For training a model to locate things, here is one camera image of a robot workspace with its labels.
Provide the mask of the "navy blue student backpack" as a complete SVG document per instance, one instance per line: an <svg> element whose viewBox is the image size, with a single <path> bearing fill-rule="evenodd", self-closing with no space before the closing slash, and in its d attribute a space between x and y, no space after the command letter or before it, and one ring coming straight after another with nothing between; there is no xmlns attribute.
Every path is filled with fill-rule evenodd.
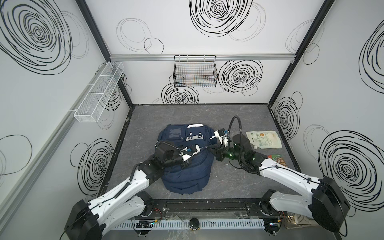
<svg viewBox="0 0 384 240"><path fill-rule="evenodd" d="M193 194L202 191L208 184L214 154L207 147L218 143L214 129L203 124L167 125L158 136L165 141L185 149L199 146L200 152L182 165L165 168L162 181L167 190L177 194Z"/></svg>

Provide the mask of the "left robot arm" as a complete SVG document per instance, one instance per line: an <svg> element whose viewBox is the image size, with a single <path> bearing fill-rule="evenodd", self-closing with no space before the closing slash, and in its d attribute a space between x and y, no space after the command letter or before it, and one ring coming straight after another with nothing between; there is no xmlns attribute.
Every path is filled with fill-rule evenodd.
<svg viewBox="0 0 384 240"><path fill-rule="evenodd" d="M77 202L63 234L70 240L100 240L126 220L150 216L154 210L154 200L145 189L161 178L166 168L186 166L200 152L198 145L181 149L168 142L157 142L155 153L136 164L128 179L88 203L84 200Z"/></svg>

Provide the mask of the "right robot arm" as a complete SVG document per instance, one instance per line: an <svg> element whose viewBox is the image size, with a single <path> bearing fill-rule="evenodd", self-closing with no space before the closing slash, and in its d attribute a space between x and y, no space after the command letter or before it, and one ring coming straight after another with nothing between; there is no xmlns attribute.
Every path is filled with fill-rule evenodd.
<svg viewBox="0 0 384 240"><path fill-rule="evenodd" d="M217 160L236 160L242 170L274 180L296 192L295 195L288 195L268 190L258 204L262 214L298 214L314 220L333 233L339 232L342 226L346 225L346 216L351 206L332 178L319 179L279 164L254 151L244 135L235 135L232 147L227 136L216 136L216 139L216 144L209 145L207 150L214 154Z"/></svg>

